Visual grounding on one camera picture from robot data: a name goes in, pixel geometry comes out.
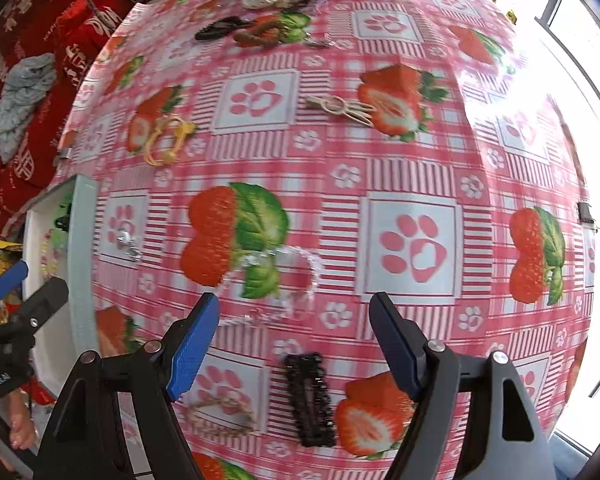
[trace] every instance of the red cushion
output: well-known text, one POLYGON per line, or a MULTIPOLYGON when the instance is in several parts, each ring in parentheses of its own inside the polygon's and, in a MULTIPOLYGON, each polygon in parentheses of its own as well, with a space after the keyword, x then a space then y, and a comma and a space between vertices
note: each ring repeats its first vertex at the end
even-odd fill
POLYGON ((9 0, 0 14, 0 50, 6 57, 22 30, 33 20, 40 19, 40 6, 49 0, 9 0))

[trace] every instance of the plastic tablecloth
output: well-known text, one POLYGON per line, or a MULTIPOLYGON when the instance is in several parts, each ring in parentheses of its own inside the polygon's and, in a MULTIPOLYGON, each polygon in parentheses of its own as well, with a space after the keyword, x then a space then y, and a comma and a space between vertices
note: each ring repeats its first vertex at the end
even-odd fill
MULTIPOLYGON (((174 406, 193 449, 257 478, 381 478, 395 450, 366 460, 299 445, 282 367, 287 353, 320 352, 334 408, 349 381, 387 370, 367 315, 380 290, 455 351, 507 352, 549 431, 586 339, 595 248, 578 222, 587 192, 572 143, 512 25, 489 0, 328 0, 290 19, 293 37, 329 34, 331 48, 194 40, 232 14, 255 16, 240 0, 136 5, 77 95, 74 149, 56 182, 100 182, 92 280, 112 344, 103 352, 164 334, 240 256, 299 246, 324 266, 313 303, 298 299, 299 260, 247 272, 222 294, 223 319, 275 314, 281 302, 294 311, 218 329, 174 406), (309 95, 372 104, 374 127, 308 108, 309 95), (135 150, 165 112, 198 131, 175 164, 154 168, 135 150), (120 228, 140 262, 117 246, 120 228), (255 434, 190 427, 187 405, 225 395, 251 405, 255 434)), ((467 412, 462 394, 441 478, 453 475, 467 412)), ((239 423, 218 407, 203 416, 239 423)))

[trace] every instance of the gray towel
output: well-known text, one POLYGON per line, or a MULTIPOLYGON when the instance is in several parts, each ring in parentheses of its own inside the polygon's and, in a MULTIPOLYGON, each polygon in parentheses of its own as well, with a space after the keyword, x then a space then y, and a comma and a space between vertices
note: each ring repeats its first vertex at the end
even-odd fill
POLYGON ((18 150, 37 104, 56 82, 53 54, 26 57, 7 74, 0 97, 0 158, 9 162, 18 150))

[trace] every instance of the beaded hair clip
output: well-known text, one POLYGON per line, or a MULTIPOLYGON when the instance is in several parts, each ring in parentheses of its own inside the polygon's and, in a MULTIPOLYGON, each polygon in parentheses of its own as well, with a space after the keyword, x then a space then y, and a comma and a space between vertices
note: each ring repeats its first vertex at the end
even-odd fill
POLYGON ((317 352, 285 357, 289 402, 304 447, 336 445, 331 398, 321 363, 317 352))

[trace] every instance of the paw print pattern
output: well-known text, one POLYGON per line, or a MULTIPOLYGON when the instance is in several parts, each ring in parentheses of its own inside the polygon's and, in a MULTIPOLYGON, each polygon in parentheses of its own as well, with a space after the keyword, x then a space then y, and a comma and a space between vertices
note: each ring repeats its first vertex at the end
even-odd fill
POLYGON ((365 20, 365 25, 369 30, 385 30, 390 34, 400 34, 407 28, 396 16, 388 14, 374 14, 365 20))
POLYGON ((522 384, 524 384, 529 397, 533 398, 534 393, 536 392, 536 389, 533 386, 536 382, 536 374, 533 373, 532 370, 529 370, 525 375, 520 375, 520 380, 522 381, 522 384))
POLYGON ((596 272, 596 241, 591 241, 591 247, 587 250, 587 256, 589 257, 589 272, 593 274, 596 272))
MULTIPOLYGON (((207 366, 202 374, 196 376, 196 385, 198 386, 196 394, 200 400, 229 398, 245 406, 251 406, 251 397, 242 391, 242 381, 233 370, 220 370, 215 366, 207 366)), ((240 412, 240 408, 236 406, 222 406, 221 409, 227 415, 240 412)))
POLYGON ((482 324, 483 318, 480 315, 480 308, 477 306, 468 306, 460 316, 458 322, 458 328, 461 330, 468 330, 469 332, 475 332, 478 327, 482 324))
POLYGON ((84 139, 84 151, 94 152, 98 148, 100 142, 100 136, 104 134, 104 124, 96 124, 92 128, 88 129, 88 132, 84 139))
POLYGON ((491 343, 491 346, 489 346, 489 349, 484 353, 484 356, 489 357, 491 355, 491 353, 493 353, 497 350, 504 351, 503 343, 496 343, 496 342, 491 343))
POLYGON ((416 282, 428 282, 446 259, 446 248, 433 240, 438 236, 438 225, 428 215, 420 215, 417 222, 409 215, 400 215, 395 223, 398 232, 383 232, 380 243, 388 251, 401 253, 409 240, 408 261, 398 254, 385 254, 380 258, 382 267, 392 274, 410 270, 416 282), (426 238, 414 238, 418 232, 426 238))
POLYGON ((131 236, 135 234, 136 226, 133 223, 134 214, 134 208, 129 204, 116 207, 116 215, 109 218, 109 231, 107 232, 107 240, 109 240, 109 243, 116 243, 116 238, 118 237, 118 231, 120 231, 120 229, 124 229, 131 236))
POLYGON ((251 117, 262 117, 282 99, 282 95, 274 92, 275 89, 276 84, 269 79, 258 83, 247 83, 242 88, 242 92, 231 96, 231 101, 235 104, 229 108, 229 111, 233 115, 248 112, 251 117))
POLYGON ((560 332, 557 333, 557 335, 555 336, 555 345, 558 348, 561 348, 564 346, 564 342, 567 341, 567 329, 563 328, 562 330, 560 330, 560 332))
POLYGON ((320 320, 329 330, 334 330, 335 328, 345 328, 351 325, 352 316, 351 311, 347 310, 347 305, 330 301, 327 303, 324 312, 320 314, 320 320))

